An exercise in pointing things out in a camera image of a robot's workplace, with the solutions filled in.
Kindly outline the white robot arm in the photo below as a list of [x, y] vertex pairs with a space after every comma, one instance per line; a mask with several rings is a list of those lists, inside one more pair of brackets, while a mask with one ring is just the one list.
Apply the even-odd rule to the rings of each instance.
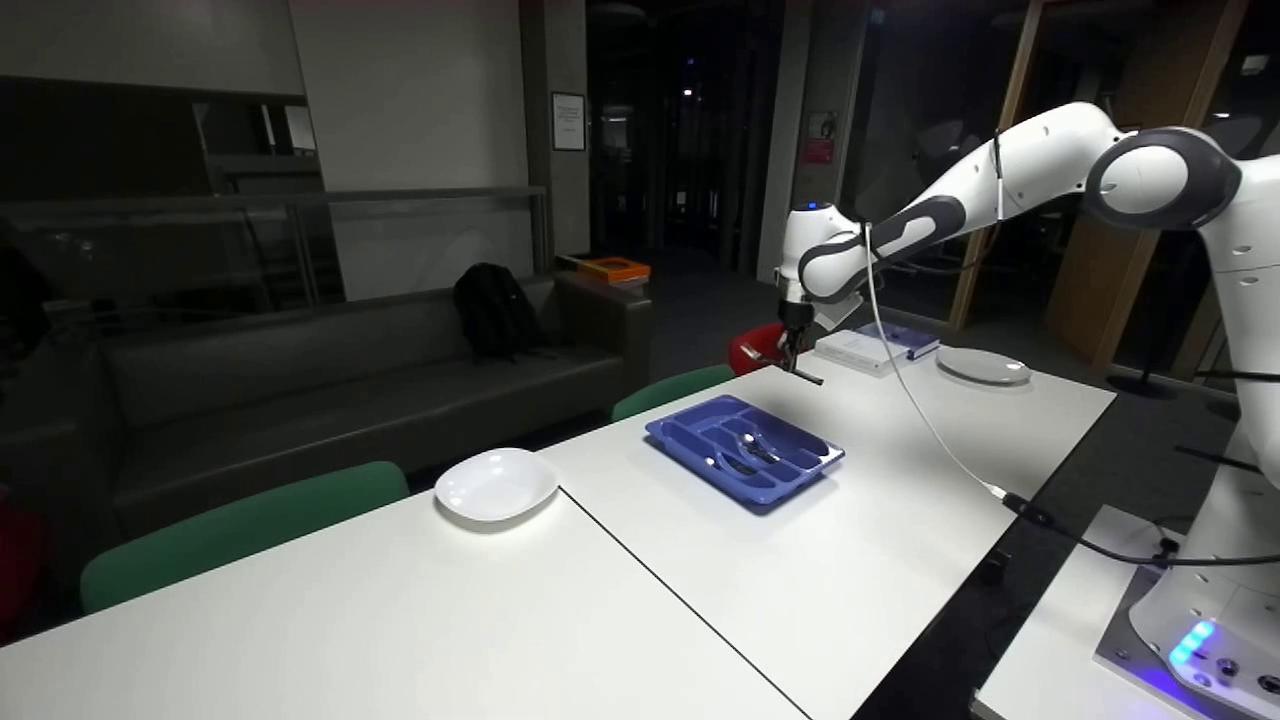
[[836, 206], [791, 209], [778, 246], [789, 308], [822, 330], [851, 318], [874, 259], [958, 240], [1080, 197], [1096, 221], [1202, 240], [1241, 428], [1268, 486], [1280, 486], [1280, 160], [1235, 160], [1189, 125], [1119, 130], [1099, 106], [1068, 101], [975, 143], [880, 221]]

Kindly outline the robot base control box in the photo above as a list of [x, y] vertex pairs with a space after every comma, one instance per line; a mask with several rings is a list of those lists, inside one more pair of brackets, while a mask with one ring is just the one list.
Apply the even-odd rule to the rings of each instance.
[[1096, 655], [1202, 720], [1280, 720], [1276, 578], [1137, 568]]

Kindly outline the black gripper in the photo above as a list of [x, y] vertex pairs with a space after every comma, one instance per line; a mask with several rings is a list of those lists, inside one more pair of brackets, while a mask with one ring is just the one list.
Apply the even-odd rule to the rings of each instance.
[[796, 358], [807, 348], [807, 341], [810, 341], [816, 318], [810, 318], [807, 305], [785, 305], [785, 308], [778, 308], [778, 326], [785, 326], [778, 348], [785, 348], [789, 360], [796, 360]]

